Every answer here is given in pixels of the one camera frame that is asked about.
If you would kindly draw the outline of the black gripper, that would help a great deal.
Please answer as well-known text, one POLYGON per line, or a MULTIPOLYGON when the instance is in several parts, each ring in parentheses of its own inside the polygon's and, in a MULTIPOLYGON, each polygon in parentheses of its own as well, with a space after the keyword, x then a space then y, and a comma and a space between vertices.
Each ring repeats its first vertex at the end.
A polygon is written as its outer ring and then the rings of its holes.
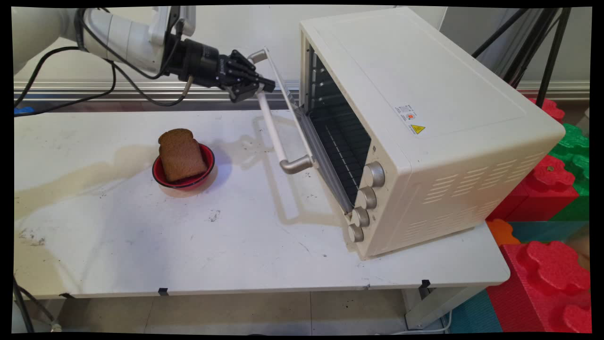
POLYGON ((203 87, 218 87, 224 90, 229 86, 229 99, 239 103, 254 97, 259 91, 272 93, 276 82, 260 77, 255 65, 239 50, 231 54, 221 54, 217 48, 205 45, 191 39, 176 43, 176 76, 186 82, 190 77, 193 84, 203 87), (235 83, 235 78, 228 71, 237 71, 250 76, 253 80, 241 80, 235 83))

